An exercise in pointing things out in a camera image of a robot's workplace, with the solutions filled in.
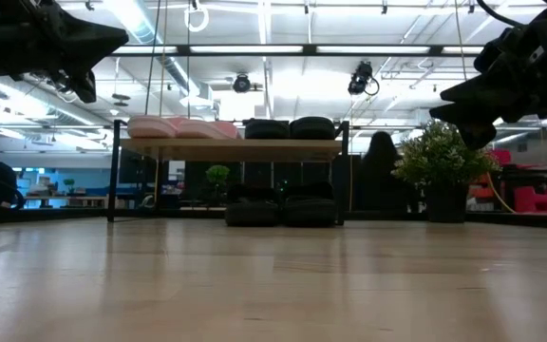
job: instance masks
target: wooden shelf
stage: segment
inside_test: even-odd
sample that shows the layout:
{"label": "wooden shelf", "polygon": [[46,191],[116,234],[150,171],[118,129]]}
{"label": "wooden shelf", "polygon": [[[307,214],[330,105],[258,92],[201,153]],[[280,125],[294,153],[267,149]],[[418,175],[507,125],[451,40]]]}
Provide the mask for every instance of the wooden shelf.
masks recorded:
{"label": "wooden shelf", "polygon": [[330,162],[341,152],[341,142],[309,140],[122,139],[121,146],[188,162]]}

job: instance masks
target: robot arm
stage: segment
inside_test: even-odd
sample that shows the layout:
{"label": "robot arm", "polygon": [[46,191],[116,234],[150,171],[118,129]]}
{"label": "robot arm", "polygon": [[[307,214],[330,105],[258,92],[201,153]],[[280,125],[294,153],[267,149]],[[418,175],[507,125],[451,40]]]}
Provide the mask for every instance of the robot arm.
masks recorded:
{"label": "robot arm", "polygon": [[0,0],[0,76],[36,73],[93,103],[91,69],[127,42],[123,29],[76,19],[53,0]]}
{"label": "robot arm", "polygon": [[468,147],[491,142],[499,117],[507,123],[531,114],[547,119],[547,9],[487,43],[474,68],[481,75],[441,93],[453,104],[430,109],[433,118],[455,124]]}

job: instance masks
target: plant pot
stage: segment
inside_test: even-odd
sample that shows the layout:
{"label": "plant pot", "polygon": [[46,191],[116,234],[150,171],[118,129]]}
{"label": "plant pot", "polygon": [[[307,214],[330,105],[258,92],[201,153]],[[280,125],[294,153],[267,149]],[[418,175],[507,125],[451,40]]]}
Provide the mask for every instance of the plant pot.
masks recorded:
{"label": "plant pot", "polygon": [[463,223],[467,202],[467,184],[428,185],[425,204],[430,222]]}

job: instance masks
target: wooden floor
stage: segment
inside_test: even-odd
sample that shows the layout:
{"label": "wooden floor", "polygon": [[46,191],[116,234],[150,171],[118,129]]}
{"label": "wooden floor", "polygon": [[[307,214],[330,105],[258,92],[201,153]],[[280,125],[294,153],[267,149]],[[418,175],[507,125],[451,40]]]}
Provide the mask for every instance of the wooden floor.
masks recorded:
{"label": "wooden floor", "polygon": [[2,225],[0,341],[545,342],[547,230]]}

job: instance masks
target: hanging cable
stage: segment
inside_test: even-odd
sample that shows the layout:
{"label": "hanging cable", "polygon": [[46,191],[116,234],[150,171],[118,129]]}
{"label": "hanging cable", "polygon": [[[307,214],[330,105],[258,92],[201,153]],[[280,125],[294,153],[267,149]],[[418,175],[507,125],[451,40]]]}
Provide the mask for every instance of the hanging cable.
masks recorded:
{"label": "hanging cable", "polygon": [[[479,3],[479,5],[481,5],[481,7],[482,7],[482,4],[484,4],[484,2],[482,0],[477,0],[477,2]],[[459,40],[460,40],[460,52],[462,53],[463,79],[465,81],[467,81],[467,71],[466,71],[466,67],[465,67],[465,55],[463,54],[463,38],[462,38],[462,30],[461,30],[461,25],[460,25],[460,13],[459,13],[458,0],[455,0],[455,23],[457,25],[457,34],[458,34]],[[501,203],[501,206],[503,206],[503,208],[505,208],[510,213],[515,214],[516,212],[503,200],[503,198],[500,196],[497,189],[495,188],[495,184],[493,184],[493,180],[491,179],[491,173],[487,172],[486,173],[486,178],[487,178],[487,182],[488,182],[489,187],[491,188],[491,190],[493,190],[493,194],[495,194],[495,197]]]}
{"label": "hanging cable", "polygon": [[[166,46],[166,36],[168,35],[168,0],[166,0],[166,11],[163,14],[163,45]],[[166,49],[161,50],[161,83],[160,83],[160,117],[163,107],[163,71],[166,70]]]}
{"label": "hanging cable", "polygon": [[147,100],[144,104],[144,115],[149,113],[149,98],[151,97],[151,79],[153,78],[153,62],[156,59],[156,45],[158,44],[158,28],[160,25],[161,0],[158,0],[158,11],[156,12],[156,25],[153,32],[153,46],[151,48],[151,65],[149,66],[149,81],[147,82]]}
{"label": "hanging cable", "polygon": [[476,0],[476,2],[479,4],[479,6],[487,12],[490,16],[494,17],[495,19],[501,21],[502,23],[508,24],[511,27],[521,27],[523,24],[519,23],[518,21],[512,20],[510,18],[504,17],[503,15],[495,12],[493,9],[491,9],[484,0]]}

